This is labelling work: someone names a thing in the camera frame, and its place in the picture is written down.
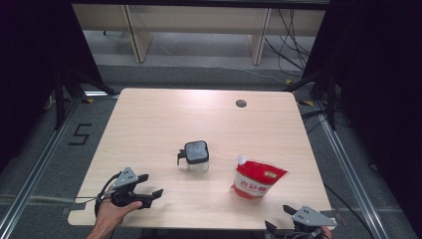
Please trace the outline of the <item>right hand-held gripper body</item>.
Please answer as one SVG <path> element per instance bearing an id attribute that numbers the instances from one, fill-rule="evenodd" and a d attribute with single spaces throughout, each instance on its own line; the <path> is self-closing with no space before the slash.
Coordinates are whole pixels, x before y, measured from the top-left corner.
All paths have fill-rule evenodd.
<path id="1" fill-rule="evenodd" d="M 324 239 L 321 235 L 321 228 L 326 226 L 329 229 L 336 226 L 332 219 L 308 206 L 302 206 L 296 210 L 296 214 L 290 215 L 294 228 L 292 230 L 277 230 L 279 239 Z"/>

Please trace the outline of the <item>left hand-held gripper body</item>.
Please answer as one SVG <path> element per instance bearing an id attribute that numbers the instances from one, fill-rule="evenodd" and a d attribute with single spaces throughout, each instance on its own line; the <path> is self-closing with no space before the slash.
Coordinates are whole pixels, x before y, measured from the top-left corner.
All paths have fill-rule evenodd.
<path id="1" fill-rule="evenodd" d="M 153 200 L 144 200 L 143 195 L 136 194 L 134 189 L 136 187 L 138 175 L 128 166 L 118 176 L 117 180 L 111 187 L 111 202 L 118 207 L 123 207 L 131 202 L 140 201 L 142 206 L 140 209 L 149 208 Z"/>

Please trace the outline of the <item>aluminium floor rail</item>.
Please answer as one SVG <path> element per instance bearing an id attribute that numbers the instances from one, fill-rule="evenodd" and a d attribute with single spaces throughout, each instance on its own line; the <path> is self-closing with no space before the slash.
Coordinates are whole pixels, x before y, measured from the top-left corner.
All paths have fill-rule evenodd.
<path id="1" fill-rule="evenodd" d="M 351 188 L 351 191 L 357 201 L 357 204 L 362 212 L 363 217 L 367 223 L 369 231 L 372 233 L 374 239 L 390 239 L 381 218 L 376 211 L 372 200 L 365 191 L 337 133 L 333 129 L 333 123 L 328 122 L 328 118 L 322 122 L 323 130 L 328 138 L 328 141 L 333 148 L 338 163 L 344 173 L 344 176 Z"/>
<path id="2" fill-rule="evenodd" d="M 25 183 L 21 187 L 19 193 L 14 197 L 14 200 L 12 201 L 8 211 L 0 221 L 0 237 L 2 239 L 8 238 L 13 232 L 18 220 L 25 210 L 25 207 L 32 193 L 41 180 L 42 175 L 44 174 L 57 146 L 59 145 L 68 127 L 71 117 L 73 116 L 80 103 L 80 99 L 72 99 L 70 101 L 69 107 L 65 112 L 65 119 L 59 125 L 59 127 L 54 130 L 46 147 L 38 157 L 35 166 L 26 177 Z"/>

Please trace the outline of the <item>light wooden shelf unit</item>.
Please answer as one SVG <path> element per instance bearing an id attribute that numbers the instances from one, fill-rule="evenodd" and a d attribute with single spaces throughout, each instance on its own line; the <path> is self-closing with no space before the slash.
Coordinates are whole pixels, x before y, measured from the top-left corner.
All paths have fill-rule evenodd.
<path id="1" fill-rule="evenodd" d="M 264 38 L 288 33 L 284 21 L 293 21 L 292 34 L 314 37 L 325 14 L 302 9 L 106 4 L 74 4 L 73 9 L 84 30 L 126 32 L 138 63 L 145 60 L 154 33 L 180 32 L 246 35 L 252 63 L 259 65 Z"/>

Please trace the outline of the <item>red and white spout pouch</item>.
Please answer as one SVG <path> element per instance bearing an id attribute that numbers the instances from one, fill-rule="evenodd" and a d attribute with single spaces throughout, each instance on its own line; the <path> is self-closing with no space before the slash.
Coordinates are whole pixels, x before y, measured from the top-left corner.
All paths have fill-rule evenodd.
<path id="1" fill-rule="evenodd" d="M 287 173 L 272 164 L 238 155 L 232 188 L 243 198 L 259 199 Z"/>

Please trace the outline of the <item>dark curtain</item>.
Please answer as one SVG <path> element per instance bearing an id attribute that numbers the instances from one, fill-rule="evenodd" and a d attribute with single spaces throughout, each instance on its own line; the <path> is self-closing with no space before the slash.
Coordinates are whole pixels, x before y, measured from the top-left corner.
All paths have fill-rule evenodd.
<path id="1" fill-rule="evenodd" d="M 70 0 L 0 0 L 0 171 L 18 154 L 55 79 L 103 83 Z"/>
<path id="2" fill-rule="evenodd" d="M 307 74 L 325 70 L 422 237 L 422 0 L 328 0 Z"/>

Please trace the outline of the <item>person's left hand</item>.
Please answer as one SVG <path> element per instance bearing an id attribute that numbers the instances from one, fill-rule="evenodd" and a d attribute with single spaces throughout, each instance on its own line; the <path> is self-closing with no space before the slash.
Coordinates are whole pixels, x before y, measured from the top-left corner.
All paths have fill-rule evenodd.
<path id="1" fill-rule="evenodd" d="M 95 227 L 100 229 L 115 229 L 123 222 L 127 214 L 137 210 L 141 206 L 142 203 L 140 201 L 135 201 L 126 206 L 118 207 L 110 199 L 105 199 L 100 204 Z"/>

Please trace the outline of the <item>clear jar with black lid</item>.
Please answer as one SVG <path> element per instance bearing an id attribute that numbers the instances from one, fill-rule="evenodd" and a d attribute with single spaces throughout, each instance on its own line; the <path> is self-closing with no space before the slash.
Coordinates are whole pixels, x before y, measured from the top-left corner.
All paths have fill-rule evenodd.
<path id="1" fill-rule="evenodd" d="M 187 170 L 191 172 L 205 172 L 209 169 L 210 155 L 207 142 L 197 140 L 187 142 L 177 154 L 177 164 L 184 158 Z"/>

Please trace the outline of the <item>black metal stand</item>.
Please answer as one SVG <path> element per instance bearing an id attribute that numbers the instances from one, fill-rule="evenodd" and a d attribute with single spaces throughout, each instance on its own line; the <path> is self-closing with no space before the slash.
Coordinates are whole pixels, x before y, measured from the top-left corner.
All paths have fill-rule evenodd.
<path id="1" fill-rule="evenodd" d="M 311 89 L 310 97 L 312 100 L 321 100 L 326 97 L 326 114 L 327 122 L 332 130 L 335 130 L 334 124 L 334 107 L 335 107 L 335 79 L 330 73 L 325 71 L 316 71 L 310 75 L 302 77 L 300 81 L 295 84 L 289 85 L 285 88 L 285 92 L 292 93 L 299 88 L 313 83 L 314 86 Z"/>
<path id="2" fill-rule="evenodd" d="M 64 91 L 67 91 L 73 99 L 81 99 L 85 92 L 81 87 L 81 83 L 87 83 L 110 96 L 118 95 L 118 91 L 108 87 L 102 80 L 99 72 L 93 76 L 84 71 L 75 70 L 72 68 L 63 68 L 58 70 L 54 76 L 54 94 L 56 99 L 56 126 L 59 129 L 65 122 L 65 99 Z"/>

